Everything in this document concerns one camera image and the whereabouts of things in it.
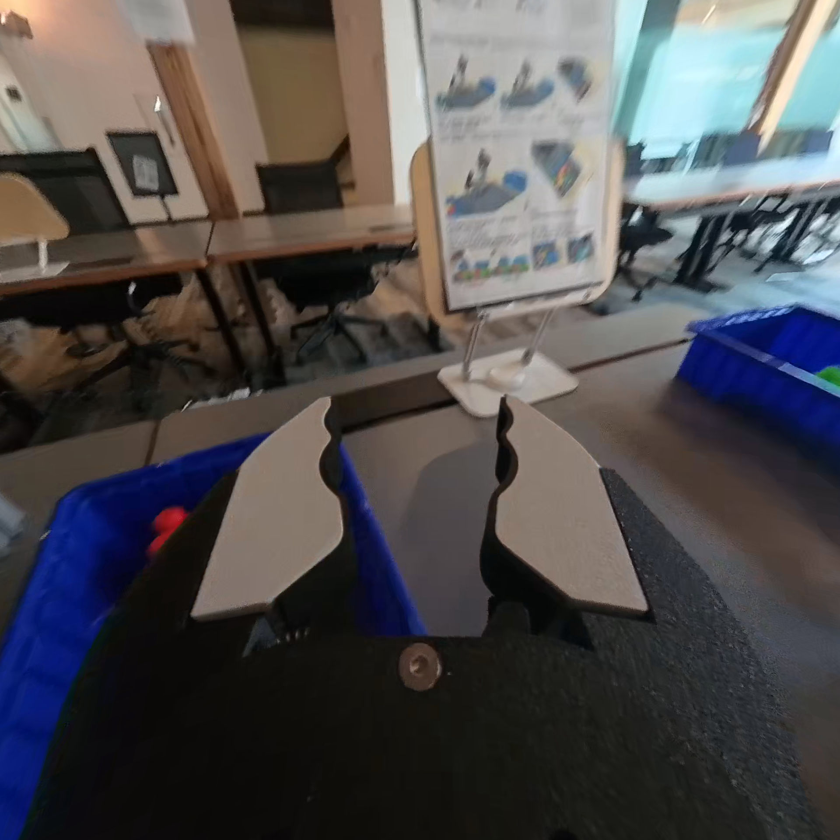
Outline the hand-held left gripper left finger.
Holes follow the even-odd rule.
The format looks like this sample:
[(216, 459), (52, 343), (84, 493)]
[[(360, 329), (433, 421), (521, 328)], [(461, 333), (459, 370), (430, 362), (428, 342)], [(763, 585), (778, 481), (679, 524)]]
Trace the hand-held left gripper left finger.
[(358, 579), (341, 432), (332, 400), (312, 402), (238, 468), (191, 618), (264, 614), (316, 623)]

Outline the wooden window beam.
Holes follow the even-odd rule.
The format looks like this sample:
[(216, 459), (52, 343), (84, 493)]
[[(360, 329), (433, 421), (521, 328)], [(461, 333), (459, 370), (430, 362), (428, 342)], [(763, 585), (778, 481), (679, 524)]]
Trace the wooden window beam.
[(838, 1), (799, 1), (767, 66), (761, 91), (745, 124), (764, 147), (778, 129), (817, 41), (838, 10)]

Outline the blue plastic bin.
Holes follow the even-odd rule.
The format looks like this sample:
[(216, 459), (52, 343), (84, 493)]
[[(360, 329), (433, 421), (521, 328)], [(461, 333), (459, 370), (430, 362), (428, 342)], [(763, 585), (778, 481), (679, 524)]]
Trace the blue plastic bin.
[[(57, 503), (51, 530), (38, 549), (28, 583), (2, 642), (2, 838), (19, 838), (68, 692), (90, 646), (129, 585), (143, 570), (152, 515), (164, 503), (197, 506), (267, 435), (176, 458), (79, 486)], [(345, 446), (341, 491), (350, 505), (353, 545), (360, 560), (363, 629), (395, 636), (424, 631), (379, 522)], [(338, 802), (316, 816), (335, 826), (312, 838), (410, 838), (386, 817), (385, 795), (373, 816), (342, 814)]]
[(838, 315), (794, 304), (688, 325), (677, 377), (838, 469)]

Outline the wooden door frame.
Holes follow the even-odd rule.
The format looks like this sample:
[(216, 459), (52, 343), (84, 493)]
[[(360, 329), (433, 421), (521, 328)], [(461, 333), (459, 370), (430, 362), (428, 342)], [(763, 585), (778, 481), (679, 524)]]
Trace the wooden door frame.
[(163, 89), (209, 218), (240, 216), (222, 144), (217, 136), (189, 48), (149, 41), (146, 49)]

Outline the black framed sign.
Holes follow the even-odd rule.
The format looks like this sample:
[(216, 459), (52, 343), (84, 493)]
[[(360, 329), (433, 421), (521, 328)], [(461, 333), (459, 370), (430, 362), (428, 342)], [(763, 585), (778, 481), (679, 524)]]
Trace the black framed sign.
[(179, 194), (157, 132), (110, 131), (106, 138), (132, 196), (163, 199)]

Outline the brown office table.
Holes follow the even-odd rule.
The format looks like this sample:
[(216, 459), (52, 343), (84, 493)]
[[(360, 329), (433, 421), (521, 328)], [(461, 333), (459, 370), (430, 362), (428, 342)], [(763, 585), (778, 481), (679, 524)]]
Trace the brown office table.
[(73, 335), (70, 355), (85, 358), (100, 347), (87, 343), (82, 329), (100, 330), (108, 343), (131, 343), (124, 324), (140, 320), (154, 300), (177, 298), (182, 277), (194, 276), (239, 371), (242, 353), (208, 273), (213, 231), (213, 223), (195, 221), (71, 236), (55, 242), (53, 262), (49, 244), (11, 246), (5, 251), (12, 265), (2, 268), (2, 324)]
[(374, 328), (388, 336), (388, 325), (347, 309), (373, 294), (382, 270), (415, 257), (416, 242), (409, 206), (351, 206), (214, 223), (205, 260), (210, 266), (230, 268), (240, 280), (266, 350), (264, 381), (284, 386), (287, 363), (269, 326), (258, 284), (270, 281), (298, 314), (309, 308), (324, 310), (290, 327), (293, 340), (300, 331), (308, 331), (295, 349), (295, 364), (338, 335), (366, 363), (369, 355), (351, 328)]

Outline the wooden sign stand white base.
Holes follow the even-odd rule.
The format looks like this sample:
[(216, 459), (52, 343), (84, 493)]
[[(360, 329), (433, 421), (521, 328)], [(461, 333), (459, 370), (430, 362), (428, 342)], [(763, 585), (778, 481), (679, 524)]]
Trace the wooden sign stand white base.
[[(603, 212), (603, 248), (597, 258), (598, 283), (580, 290), (563, 290), (547, 297), (479, 308), (469, 333), (463, 360), (437, 373), (438, 382), (473, 417), (496, 417), (503, 396), (534, 404), (565, 396), (577, 379), (540, 351), (540, 344), (558, 312), (597, 301), (613, 282), (623, 210), (624, 152), (613, 140)], [(427, 314), (442, 326), (449, 317), (445, 303), (442, 246), (434, 199), (434, 177), (429, 140), (416, 149), (410, 164), (412, 210), (418, 248), (418, 272)], [(476, 357), (481, 330), (491, 322), (540, 314), (542, 319), (527, 347)]]

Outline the black office chair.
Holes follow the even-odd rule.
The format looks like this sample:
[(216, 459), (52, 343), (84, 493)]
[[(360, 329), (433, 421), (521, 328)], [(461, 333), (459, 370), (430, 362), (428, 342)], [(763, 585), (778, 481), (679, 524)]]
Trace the black office chair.
[[(301, 214), (343, 207), (339, 177), (331, 161), (258, 164), (255, 169), (270, 214)], [(290, 327), (293, 339), (300, 330), (311, 329), (296, 351), (296, 364), (302, 364), (330, 338), (340, 335), (349, 341), (361, 363), (368, 362), (368, 354), (350, 326), (378, 328), (386, 336), (387, 325), (376, 318), (347, 315), (342, 307), (369, 297), (378, 284), (375, 268), (399, 263), (414, 252), (415, 244), (413, 239), (403, 246), (367, 245), (253, 263), (255, 277), (272, 280), (297, 313), (308, 308), (326, 309), (324, 314)]]
[(614, 278), (624, 278), (627, 285), (634, 289), (632, 302), (640, 302), (645, 292), (657, 283), (655, 275), (645, 280), (636, 278), (634, 264), (639, 251), (664, 245), (674, 235), (670, 228), (659, 224), (655, 212), (623, 203)]
[[(21, 175), (32, 182), (68, 222), (71, 236), (133, 231), (95, 149), (4, 154), (2, 174)], [(82, 328), (103, 328), (111, 343), (123, 344), (123, 349), (110, 362), (77, 386), (79, 392), (123, 369), (130, 372), (132, 388), (139, 390), (139, 378), (150, 373), (154, 363), (172, 368), (189, 382), (186, 372), (189, 367), (207, 376), (216, 374), (203, 360), (174, 353), (178, 348), (196, 353), (197, 343), (189, 339), (165, 340), (153, 332), (145, 342), (138, 343), (124, 328), (129, 320), (141, 320), (153, 301), (176, 298), (182, 289), (179, 269), (78, 286), (16, 291), (2, 296), (2, 320), (20, 319), (33, 327), (75, 336), (77, 341), (67, 354), (78, 360), (101, 351), (99, 346), (83, 340)]]

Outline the red mega block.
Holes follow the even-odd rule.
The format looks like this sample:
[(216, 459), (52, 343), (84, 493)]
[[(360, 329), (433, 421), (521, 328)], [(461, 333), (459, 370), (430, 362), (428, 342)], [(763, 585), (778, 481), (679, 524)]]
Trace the red mega block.
[(153, 520), (154, 538), (146, 550), (146, 556), (153, 561), (172, 534), (188, 519), (190, 512), (183, 507), (167, 507)]

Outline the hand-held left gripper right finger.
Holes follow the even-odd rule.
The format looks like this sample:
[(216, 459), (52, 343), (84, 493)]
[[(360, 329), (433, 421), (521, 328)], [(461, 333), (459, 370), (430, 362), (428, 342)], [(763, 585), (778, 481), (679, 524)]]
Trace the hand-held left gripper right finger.
[(492, 596), (542, 614), (649, 614), (602, 468), (514, 396), (500, 401), (495, 476), (480, 545), (480, 575)]

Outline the long office table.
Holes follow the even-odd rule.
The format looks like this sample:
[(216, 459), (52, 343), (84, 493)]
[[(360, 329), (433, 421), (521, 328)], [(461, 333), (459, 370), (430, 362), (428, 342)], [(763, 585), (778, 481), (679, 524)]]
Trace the long office table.
[(838, 185), (838, 160), (763, 161), (643, 175), (626, 182), (624, 202), (651, 226), (667, 218), (698, 218), (686, 251), (664, 280), (707, 294), (722, 289), (711, 280), (712, 260), (722, 255), (723, 236), (737, 216), (784, 214), (786, 226), (755, 272), (768, 265), (793, 266), (817, 218), (838, 201)]

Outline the printed instruction sheet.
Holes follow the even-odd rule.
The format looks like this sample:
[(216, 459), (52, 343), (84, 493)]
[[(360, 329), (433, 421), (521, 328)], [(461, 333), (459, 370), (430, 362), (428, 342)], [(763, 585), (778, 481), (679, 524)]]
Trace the printed instruction sheet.
[(616, 2), (416, 2), (444, 304), (602, 282)]

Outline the small wooden sign stand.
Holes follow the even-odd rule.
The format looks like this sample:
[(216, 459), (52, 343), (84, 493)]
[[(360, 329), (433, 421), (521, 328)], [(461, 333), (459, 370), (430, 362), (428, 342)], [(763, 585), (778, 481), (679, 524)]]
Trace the small wooden sign stand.
[(2, 271), (2, 280), (46, 279), (68, 267), (66, 261), (51, 261), (49, 245), (70, 235), (67, 220), (27, 178), (1, 174), (1, 249), (35, 248), (32, 265)]

